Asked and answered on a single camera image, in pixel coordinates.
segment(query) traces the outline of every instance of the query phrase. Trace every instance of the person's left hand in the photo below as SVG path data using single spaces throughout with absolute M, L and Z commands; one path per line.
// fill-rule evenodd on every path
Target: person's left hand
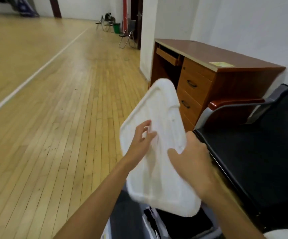
M 130 171 L 134 169 L 146 155 L 151 141 L 157 135 L 156 132 L 148 132 L 148 126 L 150 126 L 151 122 L 151 120 L 147 120 L 139 124 L 135 129 L 135 134 L 132 143 L 130 144 L 130 148 L 124 156 L 124 159 L 129 164 Z M 143 137 L 144 132 L 147 132 L 146 138 Z

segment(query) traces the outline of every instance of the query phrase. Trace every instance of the chair seat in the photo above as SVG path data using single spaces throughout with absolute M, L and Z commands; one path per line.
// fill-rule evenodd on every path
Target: chair seat
M 194 132 L 258 212 L 288 209 L 288 149 L 280 141 L 253 124 Z

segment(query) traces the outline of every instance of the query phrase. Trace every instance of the forearm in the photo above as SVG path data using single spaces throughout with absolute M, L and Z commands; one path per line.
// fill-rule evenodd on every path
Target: forearm
M 100 238 L 128 173 L 122 159 L 54 238 Z
M 220 185 L 214 186 L 206 199 L 206 203 L 215 213 L 227 239 L 265 239 Z

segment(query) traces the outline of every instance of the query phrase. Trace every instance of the red wooden armrest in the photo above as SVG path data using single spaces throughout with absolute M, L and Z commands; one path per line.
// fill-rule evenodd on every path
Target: red wooden armrest
M 208 104 L 208 108 L 212 111 L 225 106 L 225 105 L 238 105 L 238 104 L 261 104 L 265 103 L 265 99 L 263 98 L 256 98 L 256 99 L 246 99 L 246 98 L 238 98 L 238 99 L 219 99 L 211 101 Z

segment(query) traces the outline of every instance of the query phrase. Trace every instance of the drawer handle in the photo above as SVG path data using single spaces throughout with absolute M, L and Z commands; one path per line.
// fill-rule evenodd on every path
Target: drawer handle
M 187 83 L 190 85 L 190 87 L 196 88 L 197 85 L 195 85 L 193 82 L 191 82 L 191 80 L 186 80 Z
M 182 100 L 182 104 L 183 104 L 187 109 L 190 109 L 190 108 L 191 108 L 184 100 Z

